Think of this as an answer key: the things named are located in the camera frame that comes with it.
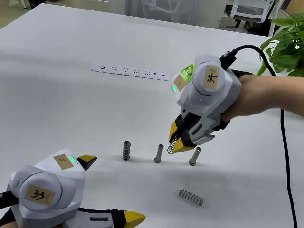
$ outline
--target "metal spring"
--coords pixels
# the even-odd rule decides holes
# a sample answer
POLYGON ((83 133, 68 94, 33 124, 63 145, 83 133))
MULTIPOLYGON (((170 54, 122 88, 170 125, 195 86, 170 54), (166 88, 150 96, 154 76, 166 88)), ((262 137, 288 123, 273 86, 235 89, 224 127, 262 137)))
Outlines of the metal spring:
POLYGON ((193 203, 195 206, 201 206, 204 203, 204 199, 198 195, 195 195, 192 192, 189 192, 185 189, 180 189, 179 197, 187 200, 188 202, 193 203))
POLYGON ((168 154, 173 154, 173 148, 174 148, 174 146, 175 146, 175 143, 178 141, 178 139, 179 139, 179 136, 178 135, 176 135, 175 136, 175 138, 173 139, 173 141, 170 143, 170 145, 168 146, 168 149, 167 149, 167 153, 168 154))
POLYGON ((130 158, 130 147, 131 143, 129 141, 125 141, 123 144, 123 159, 129 160, 130 158))

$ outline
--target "hand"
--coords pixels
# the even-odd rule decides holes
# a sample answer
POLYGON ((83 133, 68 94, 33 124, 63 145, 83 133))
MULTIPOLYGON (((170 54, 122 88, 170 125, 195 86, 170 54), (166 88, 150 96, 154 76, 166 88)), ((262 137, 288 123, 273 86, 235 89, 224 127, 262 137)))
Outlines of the hand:
POLYGON ((273 78, 244 75, 240 79, 242 90, 236 102, 222 114, 223 121, 237 116, 253 115, 273 108, 273 78))
POLYGON ((5 224, 3 225, 2 227, 0 228, 18 228, 17 226, 17 223, 16 222, 11 222, 11 223, 8 223, 8 224, 5 224))

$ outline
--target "label sticker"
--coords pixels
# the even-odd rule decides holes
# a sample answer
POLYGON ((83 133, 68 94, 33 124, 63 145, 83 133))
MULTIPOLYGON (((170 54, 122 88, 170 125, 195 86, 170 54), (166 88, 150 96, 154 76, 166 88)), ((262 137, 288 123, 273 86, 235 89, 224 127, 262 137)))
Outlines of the label sticker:
POLYGON ((72 162, 67 158, 65 154, 57 155, 54 157, 54 159, 57 161, 62 170, 74 167, 72 162))
POLYGON ((207 66, 204 87, 207 89, 216 89, 219 77, 219 68, 217 66, 207 66))
POLYGON ((50 206, 54 196, 55 193, 53 191, 30 184, 24 198, 35 203, 50 206))
POLYGON ((191 64, 180 72, 180 75, 183 77, 186 83, 192 79, 193 67, 194 65, 191 64))
POLYGON ((176 85, 179 91, 182 91, 182 89, 187 85, 184 78, 180 74, 174 80, 174 84, 176 85))

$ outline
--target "white power strip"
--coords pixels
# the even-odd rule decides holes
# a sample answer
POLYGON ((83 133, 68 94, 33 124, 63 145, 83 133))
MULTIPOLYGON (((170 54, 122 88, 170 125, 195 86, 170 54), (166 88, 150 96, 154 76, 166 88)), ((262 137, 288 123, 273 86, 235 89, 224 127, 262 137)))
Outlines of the white power strip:
POLYGON ((149 69, 140 69, 134 67, 121 67, 116 64, 93 64, 92 71, 117 74, 117 75, 127 75, 127 76, 135 76, 135 77, 144 77, 151 78, 157 80, 168 81, 170 78, 170 74, 164 72, 157 72, 149 69))

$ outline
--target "metal pin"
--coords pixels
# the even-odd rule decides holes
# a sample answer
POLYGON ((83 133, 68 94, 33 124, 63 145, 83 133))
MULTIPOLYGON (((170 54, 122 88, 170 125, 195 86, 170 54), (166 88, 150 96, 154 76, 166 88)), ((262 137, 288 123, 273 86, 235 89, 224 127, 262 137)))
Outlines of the metal pin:
POLYGON ((161 163, 162 150, 163 150, 163 145, 159 144, 156 157, 154 158, 155 163, 161 163))
POLYGON ((129 160, 130 158, 130 147, 131 147, 131 143, 129 141, 124 141, 123 144, 123 159, 124 160, 129 160))
POLYGON ((195 165, 195 161, 197 160, 200 152, 201 152, 201 148, 197 147, 192 158, 189 160, 189 165, 195 165))

